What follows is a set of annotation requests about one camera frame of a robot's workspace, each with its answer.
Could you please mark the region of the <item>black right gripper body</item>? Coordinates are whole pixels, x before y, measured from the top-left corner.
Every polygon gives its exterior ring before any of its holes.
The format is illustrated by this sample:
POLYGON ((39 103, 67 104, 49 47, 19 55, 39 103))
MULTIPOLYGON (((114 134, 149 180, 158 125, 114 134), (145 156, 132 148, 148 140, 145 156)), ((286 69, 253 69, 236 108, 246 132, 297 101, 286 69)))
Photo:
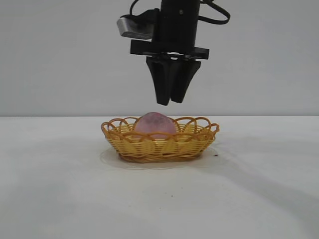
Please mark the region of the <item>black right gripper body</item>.
POLYGON ((160 59, 209 58, 209 49, 195 47, 200 1, 163 0, 160 8, 135 15, 138 26, 150 26, 151 41, 132 40, 130 53, 160 59))

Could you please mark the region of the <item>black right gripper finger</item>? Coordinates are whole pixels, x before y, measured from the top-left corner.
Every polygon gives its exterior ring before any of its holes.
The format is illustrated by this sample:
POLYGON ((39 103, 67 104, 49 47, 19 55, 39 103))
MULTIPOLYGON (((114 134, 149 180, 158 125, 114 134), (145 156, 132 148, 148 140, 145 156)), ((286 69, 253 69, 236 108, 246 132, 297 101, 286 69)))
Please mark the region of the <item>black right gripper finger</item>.
POLYGON ((170 99, 173 102, 183 102, 191 80, 200 66, 201 62, 194 59, 178 60, 177 74, 174 77, 174 84, 170 94, 170 99))
POLYGON ((172 65, 174 60, 149 56, 146 58, 146 63, 153 79, 156 101, 160 105, 167 106, 170 101, 173 84, 171 77, 173 75, 172 65))

